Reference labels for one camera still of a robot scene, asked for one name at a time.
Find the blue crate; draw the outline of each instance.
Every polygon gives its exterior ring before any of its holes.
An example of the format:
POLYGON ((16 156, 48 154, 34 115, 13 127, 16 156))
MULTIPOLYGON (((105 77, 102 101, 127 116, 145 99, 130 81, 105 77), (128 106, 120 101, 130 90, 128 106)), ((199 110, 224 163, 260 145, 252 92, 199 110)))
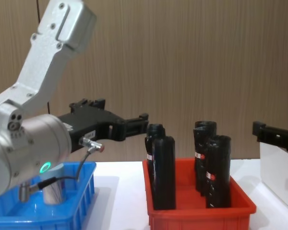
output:
MULTIPOLYGON (((75 176, 78 162, 64 163, 64 174, 75 176)), ((42 192, 30 197, 27 203, 18 199, 18 187, 0 196, 0 230, 79 230, 91 205, 94 190, 95 162, 86 162, 80 180, 65 180, 66 201, 46 205, 42 192)), ((39 182, 39 177, 31 183, 39 182)))

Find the table surface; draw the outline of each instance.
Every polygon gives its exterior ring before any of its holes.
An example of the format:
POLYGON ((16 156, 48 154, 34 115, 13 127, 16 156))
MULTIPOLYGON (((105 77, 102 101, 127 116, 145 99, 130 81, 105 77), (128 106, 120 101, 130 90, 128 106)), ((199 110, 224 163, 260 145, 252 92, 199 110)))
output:
MULTIPOLYGON (((249 230, 288 230, 288 206, 261 182, 260 160, 232 160, 230 174, 257 205, 249 230)), ((99 162, 85 230, 150 230, 141 162, 99 162)))

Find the wood grain panel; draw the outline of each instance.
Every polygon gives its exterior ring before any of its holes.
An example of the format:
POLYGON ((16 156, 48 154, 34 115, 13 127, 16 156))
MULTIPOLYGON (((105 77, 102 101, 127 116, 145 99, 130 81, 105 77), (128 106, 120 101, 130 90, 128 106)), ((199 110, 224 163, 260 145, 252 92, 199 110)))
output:
POLYGON ((37 26, 36 1, 0 0, 0 93, 16 82, 37 26))
MULTIPOLYGON (((39 2, 43 12, 48 0, 39 2)), ((86 2, 98 23, 64 73, 55 115, 84 97, 105 98, 125 118, 148 112, 175 138, 179 157, 193 156, 197 120, 217 121, 233 158, 259 157, 254 120, 288 128, 288 0, 86 2)), ((145 158, 143 136, 106 143, 92 159, 145 158)))

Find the green indicator light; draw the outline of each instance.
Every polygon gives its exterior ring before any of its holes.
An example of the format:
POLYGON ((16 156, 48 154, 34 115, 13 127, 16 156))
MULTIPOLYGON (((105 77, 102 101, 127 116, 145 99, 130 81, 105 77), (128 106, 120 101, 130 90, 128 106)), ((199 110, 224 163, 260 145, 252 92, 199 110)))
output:
POLYGON ((51 166, 51 162, 46 162, 39 170, 39 173, 42 174, 46 172, 51 166))

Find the black plastic bottle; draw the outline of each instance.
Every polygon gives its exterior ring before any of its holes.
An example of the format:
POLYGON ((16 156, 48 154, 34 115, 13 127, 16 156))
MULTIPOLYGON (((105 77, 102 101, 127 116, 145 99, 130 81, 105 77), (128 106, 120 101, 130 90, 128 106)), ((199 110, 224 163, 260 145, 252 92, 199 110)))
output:
POLYGON ((206 161, 206 207, 230 207, 230 137, 215 136, 211 139, 206 161))
POLYGON ((162 124, 150 124, 148 126, 145 137, 145 147, 147 151, 147 166, 150 183, 152 183, 154 179, 153 141, 155 138, 163 137, 165 137, 165 129, 162 124))
POLYGON ((209 139, 216 135, 216 122, 197 121, 193 133, 195 143, 195 188, 201 193, 201 196, 204 196, 206 189, 206 154, 209 139))
POLYGON ((152 184, 155 210, 176 208, 175 140, 172 137, 153 141, 154 180, 152 184))

